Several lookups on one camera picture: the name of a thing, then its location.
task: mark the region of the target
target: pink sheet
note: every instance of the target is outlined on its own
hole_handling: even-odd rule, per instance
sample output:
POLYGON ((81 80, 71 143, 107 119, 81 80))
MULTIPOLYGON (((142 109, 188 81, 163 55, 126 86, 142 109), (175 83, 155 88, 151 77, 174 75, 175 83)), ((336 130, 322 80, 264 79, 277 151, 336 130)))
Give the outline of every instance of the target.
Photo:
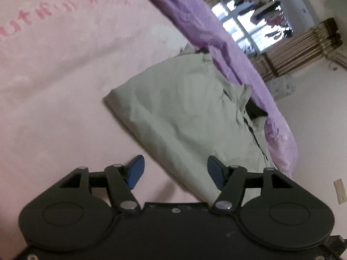
POLYGON ((187 43, 160 11, 148 0, 0 2, 0 258, 25 248, 20 210, 79 166, 102 171, 143 154, 141 204, 196 201, 102 101, 187 43))

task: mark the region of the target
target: green cloth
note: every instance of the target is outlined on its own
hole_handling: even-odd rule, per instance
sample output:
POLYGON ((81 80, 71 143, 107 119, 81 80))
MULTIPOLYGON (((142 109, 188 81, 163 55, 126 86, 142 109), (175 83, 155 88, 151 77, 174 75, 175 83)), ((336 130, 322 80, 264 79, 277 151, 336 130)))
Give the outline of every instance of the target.
MULTIPOLYGON (((212 203, 220 191, 207 171, 210 155, 249 172, 273 167, 263 132, 267 117, 250 120, 246 113, 251 92, 247 85, 230 84, 209 54, 185 50, 105 99, 163 167, 212 203)), ((259 189, 246 191, 245 200, 259 194, 259 189)))

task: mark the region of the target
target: light switch plate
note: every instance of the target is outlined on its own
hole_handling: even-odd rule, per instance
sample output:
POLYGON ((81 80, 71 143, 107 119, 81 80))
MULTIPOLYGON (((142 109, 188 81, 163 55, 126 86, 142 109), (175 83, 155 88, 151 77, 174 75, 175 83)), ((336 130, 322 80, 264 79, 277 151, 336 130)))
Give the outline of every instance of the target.
POLYGON ((339 204, 347 202, 346 190, 342 179, 335 181, 334 186, 336 189, 337 200, 339 201, 339 204))

